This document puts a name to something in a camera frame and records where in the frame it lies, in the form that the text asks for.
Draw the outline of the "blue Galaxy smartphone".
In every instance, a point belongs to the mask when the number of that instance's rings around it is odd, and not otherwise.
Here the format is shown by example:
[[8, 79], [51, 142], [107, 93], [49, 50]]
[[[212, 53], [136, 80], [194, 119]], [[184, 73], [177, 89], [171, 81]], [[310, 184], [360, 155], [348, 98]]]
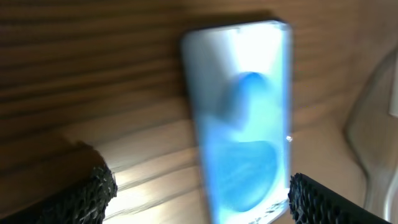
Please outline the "blue Galaxy smartphone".
[[180, 50], [210, 222], [273, 222], [288, 207], [290, 25], [268, 19], [197, 29]]

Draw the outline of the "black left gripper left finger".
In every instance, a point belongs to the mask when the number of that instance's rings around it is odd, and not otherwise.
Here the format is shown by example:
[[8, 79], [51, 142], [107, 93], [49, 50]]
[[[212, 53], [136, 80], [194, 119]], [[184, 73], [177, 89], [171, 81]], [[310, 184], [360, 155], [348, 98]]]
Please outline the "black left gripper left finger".
[[1, 224], [102, 224], [118, 186], [106, 163], [45, 200], [1, 219]]

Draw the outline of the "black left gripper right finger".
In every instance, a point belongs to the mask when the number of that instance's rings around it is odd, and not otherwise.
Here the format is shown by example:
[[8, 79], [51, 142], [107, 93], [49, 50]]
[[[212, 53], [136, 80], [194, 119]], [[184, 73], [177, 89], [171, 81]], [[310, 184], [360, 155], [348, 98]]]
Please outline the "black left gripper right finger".
[[391, 224], [301, 173], [290, 177], [288, 198], [295, 224]]

